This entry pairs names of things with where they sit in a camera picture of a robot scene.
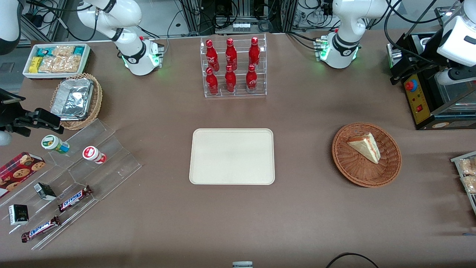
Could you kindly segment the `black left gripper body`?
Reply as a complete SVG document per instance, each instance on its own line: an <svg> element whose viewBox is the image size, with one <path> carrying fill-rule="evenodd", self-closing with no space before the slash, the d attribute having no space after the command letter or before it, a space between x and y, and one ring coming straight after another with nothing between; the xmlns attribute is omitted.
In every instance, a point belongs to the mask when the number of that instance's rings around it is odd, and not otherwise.
<svg viewBox="0 0 476 268"><path fill-rule="evenodd" d="M418 33L418 37L420 39L430 37L430 34L433 35L425 44L425 49L420 54L420 56L426 60L420 60L418 63L418 68L420 70L427 70L429 68L447 68L448 61L447 58L441 56L437 53L437 49L440 46L442 37L443 37L443 29L439 29L437 32L425 32L425 33Z"/></svg>

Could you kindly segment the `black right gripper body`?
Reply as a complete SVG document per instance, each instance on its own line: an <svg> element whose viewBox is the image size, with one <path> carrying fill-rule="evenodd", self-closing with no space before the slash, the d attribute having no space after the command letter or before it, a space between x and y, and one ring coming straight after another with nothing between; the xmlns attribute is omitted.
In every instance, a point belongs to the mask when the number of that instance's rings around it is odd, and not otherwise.
<svg viewBox="0 0 476 268"><path fill-rule="evenodd" d="M28 115L30 112L23 109L20 103L26 100L25 97L1 89L0 100L0 127L2 131L7 132L5 126L9 124L15 127L35 128L33 118Z"/></svg>

